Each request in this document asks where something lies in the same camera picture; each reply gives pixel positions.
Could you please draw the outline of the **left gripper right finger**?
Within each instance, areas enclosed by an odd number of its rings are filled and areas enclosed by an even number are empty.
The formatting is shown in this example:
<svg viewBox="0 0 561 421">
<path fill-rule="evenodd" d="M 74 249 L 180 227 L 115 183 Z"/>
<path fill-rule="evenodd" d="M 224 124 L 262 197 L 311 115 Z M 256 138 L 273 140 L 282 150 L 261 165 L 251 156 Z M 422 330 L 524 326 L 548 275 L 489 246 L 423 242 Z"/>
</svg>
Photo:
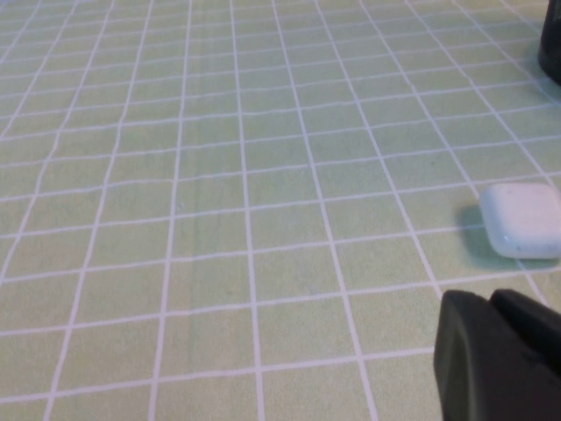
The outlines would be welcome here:
<svg viewBox="0 0 561 421">
<path fill-rule="evenodd" d="M 488 335 L 494 386 L 560 384 L 560 314 L 513 289 L 490 297 L 497 317 Z"/>
</svg>

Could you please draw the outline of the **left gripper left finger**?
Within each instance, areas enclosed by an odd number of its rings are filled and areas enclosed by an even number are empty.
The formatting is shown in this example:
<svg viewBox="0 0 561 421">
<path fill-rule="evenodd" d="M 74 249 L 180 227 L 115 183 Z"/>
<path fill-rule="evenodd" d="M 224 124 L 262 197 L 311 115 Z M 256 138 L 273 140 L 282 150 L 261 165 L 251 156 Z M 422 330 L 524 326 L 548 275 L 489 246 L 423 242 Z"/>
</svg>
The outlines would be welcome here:
<svg viewBox="0 0 561 421">
<path fill-rule="evenodd" d="M 497 317 L 490 298 L 451 289 L 443 294 L 433 367 L 445 420 L 558 420 L 558 386 L 494 386 L 488 335 Z"/>
</svg>

